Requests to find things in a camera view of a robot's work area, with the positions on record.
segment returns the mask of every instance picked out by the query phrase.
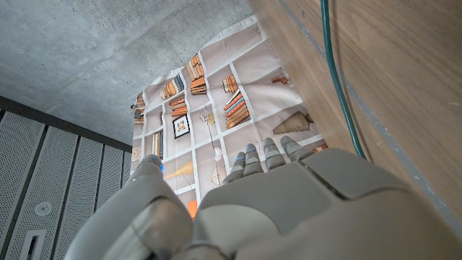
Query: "ventilation grille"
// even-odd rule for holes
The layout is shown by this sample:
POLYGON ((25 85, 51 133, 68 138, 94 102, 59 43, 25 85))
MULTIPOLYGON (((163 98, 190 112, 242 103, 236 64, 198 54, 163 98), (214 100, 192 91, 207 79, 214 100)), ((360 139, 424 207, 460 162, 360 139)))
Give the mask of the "ventilation grille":
POLYGON ((130 178, 130 167, 131 167, 131 153, 124 152, 123 154, 123 183, 122 186, 125 185, 125 183, 128 181, 130 178))
POLYGON ((64 259, 77 232, 92 216, 103 144, 82 137, 53 259, 64 259))
POLYGON ((3 246, 44 124, 6 112, 0 123, 0 246, 3 246))
POLYGON ((50 258, 76 143, 77 135, 53 127, 48 129, 6 259, 19 259, 27 231, 37 229, 47 230, 40 259, 50 258), (41 202, 50 202, 53 207, 51 213, 43 217, 37 216, 34 211, 41 202))
POLYGON ((104 149, 103 169, 101 170, 99 209, 121 187, 123 151, 106 145, 104 149))

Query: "teal hose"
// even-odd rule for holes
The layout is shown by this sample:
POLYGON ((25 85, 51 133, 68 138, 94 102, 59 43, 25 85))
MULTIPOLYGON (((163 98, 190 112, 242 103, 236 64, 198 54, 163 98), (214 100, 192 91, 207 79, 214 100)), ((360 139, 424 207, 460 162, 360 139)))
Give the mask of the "teal hose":
POLYGON ((348 125, 349 135, 352 137, 353 146, 356 153, 366 159, 364 152, 362 151, 359 138, 354 127, 352 114, 349 112, 347 100, 345 99, 344 91, 341 88, 339 75, 335 67, 334 55, 332 54, 332 42, 331 42, 331 26, 329 24, 329 3, 328 0, 321 0, 321 13, 323 15, 323 32, 324 32, 324 46, 326 48, 326 58, 331 71, 332 81, 334 82, 335 91, 339 97, 341 110, 344 112, 345 121, 348 125))

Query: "concrete wall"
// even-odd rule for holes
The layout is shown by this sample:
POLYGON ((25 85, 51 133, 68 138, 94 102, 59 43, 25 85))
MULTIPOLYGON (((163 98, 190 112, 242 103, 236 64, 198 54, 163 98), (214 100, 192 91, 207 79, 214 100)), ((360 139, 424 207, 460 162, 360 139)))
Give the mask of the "concrete wall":
POLYGON ((0 2, 0 95, 131 144, 129 106, 252 14, 246 0, 0 2))

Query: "wooden panel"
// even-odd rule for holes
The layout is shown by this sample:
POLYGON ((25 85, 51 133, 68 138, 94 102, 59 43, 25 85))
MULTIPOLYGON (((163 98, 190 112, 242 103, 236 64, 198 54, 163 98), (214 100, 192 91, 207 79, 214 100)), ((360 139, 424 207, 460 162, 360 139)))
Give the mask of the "wooden panel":
MULTIPOLYGON (((286 0, 323 46, 319 0, 286 0)), ((337 69, 462 220, 459 1, 329 1, 337 69)), ((327 63, 278 1, 253 11, 329 147, 354 152, 327 63)), ((422 192, 346 93, 369 160, 422 192)))

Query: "printed bookshelf fabric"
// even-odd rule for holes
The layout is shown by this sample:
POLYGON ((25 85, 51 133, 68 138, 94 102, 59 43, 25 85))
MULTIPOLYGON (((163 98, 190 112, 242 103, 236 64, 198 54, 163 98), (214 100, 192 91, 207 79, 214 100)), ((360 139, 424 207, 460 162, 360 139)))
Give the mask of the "printed bookshelf fabric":
POLYGON ((135 129, 142 134, 135 134, 134 147, 141 145, 142 157, 151 154, 156 131, 162 132, 158 145, 163 146, 164 176, 193 162, 192 175, 165 179, 185 207, 192 201, 200 204, 217 187, 213 173, 224 168, 229 174, 248 143, 257 147, 264 170, 266 137, 281 152, 284 135, 311 150, 325 144, 315 123, 308 131, 273 133, 296 112, 306 116, 308 111, 254 16, 215 36, 183 68, 157 78, 143 98, 144 125, 135 129), (276 77, 287 82, 273 83, 276 77), (173 121, 184 115, 190 132, 175 139, 173 121))

